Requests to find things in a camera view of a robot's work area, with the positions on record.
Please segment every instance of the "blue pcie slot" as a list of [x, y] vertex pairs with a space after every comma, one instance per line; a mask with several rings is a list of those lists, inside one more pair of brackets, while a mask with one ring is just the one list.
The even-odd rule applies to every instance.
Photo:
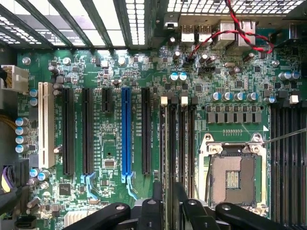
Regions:
[[131, 89], [121, 89], [121, 128], [122, 128], [122, 172], [121, 181], [126, 182], [126, 177], [131, 171]]

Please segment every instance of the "white pci slot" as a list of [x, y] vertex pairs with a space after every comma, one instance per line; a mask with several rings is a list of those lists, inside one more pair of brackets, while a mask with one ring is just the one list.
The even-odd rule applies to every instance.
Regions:
[[38, 167], [55, 165], [53, 152], [55, 141], [54, 96], [52, 84], [38, 83]]

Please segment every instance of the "motherboard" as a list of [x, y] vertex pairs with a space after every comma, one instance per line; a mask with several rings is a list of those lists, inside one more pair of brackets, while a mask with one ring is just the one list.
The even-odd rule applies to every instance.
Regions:
[[[29, 159], [27, 214], [40, 230], [60, 230], [110, 203], [132, 207], [152, 196], [154, 181], [163, 182], [166, 229], [173, 229], [176, 181], [211, 208], [231, 202], [272, 219], [280, 208], [303, 209], [300, 159], [287, 151], [277, 156], [286, 143], [262, 143], [306, 126], [290, 109], [307, 96], [306, 49], [237, 55], [203, 46], [192, 61], [191, 51], [168, 44], [156, 51], [19, 53], [29, 93], [18, 95], [16, 151]], [[280, 117], [284, 127], [272, 124]], [[291, 181], [279, 167], [300, 175]], [[288, 198], [288, 207], [277, 207]]]

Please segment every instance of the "red and black wire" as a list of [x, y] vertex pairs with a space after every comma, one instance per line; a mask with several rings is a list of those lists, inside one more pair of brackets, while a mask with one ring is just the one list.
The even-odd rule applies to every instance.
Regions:
[[[236, 30], [225, 30], [225, 31], [218, 31], [216, 33], [214, 33], [213, 35], [211, 35], [210, 37], [208, 37], [206, 40], [204, 40], [202, 43], [198, 44], [197, 46], [195, 46], [194, 50], [191, 52], [190, 57], [192, 57], [196, 51], [203, 46], [205, 43], [207, 43], [210, 39], [213, 39], [215, 37], [217, 37], [218, 35], [221, 34], [228, 34], [228, 33], [233, 33], [233, 34], [238, 34], [239, 36], [241, 36], [244, 41], [246, 42], [246, 44], [248, 44], [253, 50], [259, 51], [261, 53], [267, 53], [270, 54], [273, 51], [274, 45], [269, 41], [269, 39], [266, 36], [262, 36], [259, 34], [254, 34], [252, 32], [245, 32], [241, 29], [240, 26], [240, 21], [239, 19], [236, 17], [236, 13], [234, 11], [234, 9], [231, 6], [231, 0], [225, 0], [226, 6], [229, 8], [229, 12], [230, 12], [230, 16], [233, 19], [234, 23], [235, 23], [235, 27]], [[254, 36], [256, 38], [262, 39], [265, 42], [267, 42], [267, 44], [269, 44], [270, 49], [269, 50], [265, 50], [262, 47], [258, 47], [254, 44], [251, 43], [250, 39], [247, 36]]]

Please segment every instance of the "green circuit board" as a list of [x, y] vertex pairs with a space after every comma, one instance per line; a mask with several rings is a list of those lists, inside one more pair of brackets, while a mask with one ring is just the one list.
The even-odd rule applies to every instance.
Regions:
[[[160, 180], [160, 98], [171, 92], [172, 95], [181, 95], [185, 93], [188, 98], [198, 97], [198, 105], [195, 111], [195, 193], [194, 198], [204, 199], [200, 195], [199, 173], [204, 177], [208, 171], [209, 158], [204, 160], [204, 172], [198, 171], [199, 157], [198, 150], [206, 133], [212, 134], [216, 141], [228, 142], [246, 142], [250, 141], [254, 133], [260, 133], [264, 140], [270, 139], [270, 107], [263, 102], [264, 91], [269, 90], [270, 96], [274, 97], [278, 90], [295, 91], [301, 89], [302, 80], [296, 82], [294, 87], [292, 82], [285, 84], [278, 79], [280, 72], [294, 72], [299, 70], [301, 63], [300, 57], [306, 51], [297, 48], [298, 54], [291, 54], [292, 49], [276, 50], [272, 54], [263, 57], [255, 52], [255, 58], [244, 63], [242, 56], [226, 55], [224, 50], [211, 50], [210, 48], [201, 48], [196, 53], [196, 61], [188, 68], [182, 67], [183, 57], [189, 55], [191, 49], [186, 47], [167, 47], [162, 46], [157, 51], [138, 51], [127, 52], [119, 50], [109, 51], [32, 51], [29, 53], [20, 53], [18, 55], [18, 66], [29, 70], [29, 89], [38, 89], [39, 82], [51, 82], [48, 66], [56, 62], [61, 75], [64, 76], [64, 87], [73, 88], [74, 91], [74, 113], [75, 138], [74, 138], [74, 156], [75, 173], [73, 176], [63, 175], [62, 157], [56, 155], [56, 165], [50, 169], [50, 177], [47, 180], [48, 188], [42, 189], [40, 185], [31, 188], [31, 197], [41, 198], [41, 206], [35, 214], [38, 217], [38, 227], [40, 230], [60, 230], [64, 227], [64, 216], [70, 211], [77, 210], [98, 210], [101, 207], [113, 203], [123, 202], [131, 206], [134, 204], [134, 198], [128, 194], [126, 185], [121, 182], [121, 88], [130, 87], [132, 89], [132, 111], [131, 111], [131, 146], [132, 146], [132, 192], [138, 199], [144, 199], [152, 196], [154, 180]], [[182, 56], [179, 62], [174, 63], [172, 56], [175, 50], [180, 50]], [[212, 64], [215, 72], [200, 76], [198, 68], [200, 64], [198, 59], [205, 53], [208, 56], [215, 56], [216, 60]], [[30, 65], [24, 65], [22, 59], [29, 57]], [[125, 59], [125, 64], [120, 65], [118, 58]], [[70, 58], [71, 64], [63, 64], [64, 58]], [[101, 69], [96, 66], [96, 59], [108, 61], [107, 69]], [[272, 66], [272, 61], [280, 62], [278, 67]], [[240, 73], [232, 76], [229, 74], [230, 68], [225, 67], [225, 63], [234, 62], [241, 68]], [[171, 82], [169, 79], [172, 73], [186, 73], [186, 81]], [[114, 85], [114, 80], [119, 80], [119, 85]], [[275, 83], [281, 83], [277, 89]], [[113, 89], [113, 113], [106, 114], [102, 112], [101, 89], [111, 87]], [[150, 87], [151, 96], [156, 88], [156, 102], [154, 105], [152, 99], [151, 115], [151, 173], [142, 174], [142, 107], [141, 107], [141, 88]], [[82, 88], [93, 89], [93, 116], [94, 116], [94, 188], [92, 193], [99, 198], [97, 204], [89, 204], [84, 183], [82, 183]], [[223, 95], [230, 92], [233, 95], [242, 92], [257, 93], [257, 99], [253, 102], [242, 100], [237, 102], [231, 100], [225, 102], [219, 100], [212, 101], [212, 94], [219, 92]], [[18, 96], [18, 116], [28, 117], [31, 113], [29, 105], [30, 96]], [[61, 96], [55, 99], [55, 146], [62, 144], [62, 100]], [[217, 118], [209, 122], [208, 114], [213, 113]], [[240, 114], [258, 114], [257, 121], [252, 117], [248, 121], [244, 117], [242, 121], [227, 122], [228, 113]], [[37, 128], [30, 127], [29, 144], [35, 146], [35, 150], [21, 155], [22, 158], [28, 158], [29, 155], [37, 154], [38, 141]], [[181, 142], [176, 135], [176, 142]], [[270, 217], [270, 147], [267, 149], [267, 168], [261, 168], [261, 159], [255, 158], [255, 202], [261, 203], [261, 175], [266, 175], [265, 206], [262, 206], [258, 212], [263, 216]], [[114, 160], [114, 167], [108, 168], [105, 160]], [[63, 191], [62, 184], [70, 184], [70, 188]], [[52, 215], [50, 206], [59, 205], [58, 216]]]

